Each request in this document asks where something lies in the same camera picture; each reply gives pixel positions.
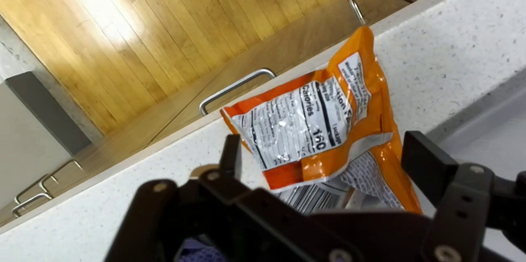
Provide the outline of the orange snack bag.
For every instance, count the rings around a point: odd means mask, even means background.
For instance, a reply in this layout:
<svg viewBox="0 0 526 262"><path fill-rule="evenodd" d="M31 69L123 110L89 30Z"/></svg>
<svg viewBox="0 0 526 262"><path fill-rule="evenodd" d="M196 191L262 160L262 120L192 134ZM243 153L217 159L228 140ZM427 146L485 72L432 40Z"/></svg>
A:
<svg viewBox="0 0 526 262"><path fill-rule="evenodd" d="M422 213L401 166L402 141L370 27L314 70L222 108L270 192L302 214L349 206L353 193Z"/></svg>

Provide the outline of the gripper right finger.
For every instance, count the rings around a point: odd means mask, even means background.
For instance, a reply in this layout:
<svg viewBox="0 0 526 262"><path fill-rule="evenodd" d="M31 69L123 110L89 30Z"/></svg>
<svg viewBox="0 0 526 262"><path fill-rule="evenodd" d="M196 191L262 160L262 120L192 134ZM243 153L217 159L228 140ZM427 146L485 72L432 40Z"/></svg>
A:
<svg viewBox="0 0 526 262"><path fill-rule="evenodd" d="M436 209L421 262L511 262L483 245L487 228L526 254L526 170L507 180L458 163L421 131L405 132L401 166Z"/></svg>

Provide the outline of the purple cloth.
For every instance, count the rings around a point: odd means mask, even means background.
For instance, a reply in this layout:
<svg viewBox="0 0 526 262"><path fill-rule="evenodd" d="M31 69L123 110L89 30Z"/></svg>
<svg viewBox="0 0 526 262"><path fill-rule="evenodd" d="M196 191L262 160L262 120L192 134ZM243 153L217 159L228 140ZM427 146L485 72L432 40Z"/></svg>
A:
<svg viewBox="0 0 526 262"><path fill-rule="evenodd" d="M183 241L173 262L227 262L227 260L208 241L200 237L192 237Z"/></svg>

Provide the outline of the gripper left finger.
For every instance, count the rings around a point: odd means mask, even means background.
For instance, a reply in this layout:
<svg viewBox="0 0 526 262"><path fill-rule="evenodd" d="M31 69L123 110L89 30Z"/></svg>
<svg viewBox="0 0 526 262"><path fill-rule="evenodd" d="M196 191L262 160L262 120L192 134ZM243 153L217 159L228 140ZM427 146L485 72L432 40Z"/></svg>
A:
<svg viewBox="0 0 526 262"><path fill-rule="evenodd" d="M219 166L179 187L139 187L105 262L173 262L185 240L207 238L232 262L364 262L363 253L314 216L240 181L242 139L226 136Z"/></svg>

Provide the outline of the grey sink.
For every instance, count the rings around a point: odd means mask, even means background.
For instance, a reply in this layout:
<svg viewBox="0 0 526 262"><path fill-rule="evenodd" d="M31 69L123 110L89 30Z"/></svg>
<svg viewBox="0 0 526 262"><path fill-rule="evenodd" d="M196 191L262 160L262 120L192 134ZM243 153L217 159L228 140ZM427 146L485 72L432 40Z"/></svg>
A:
<svg viewBox="0 0 526 262"><path fill-rule="evenodd" d="M459 163L515 180L526 171L526 69L427 133Z"/></svg>

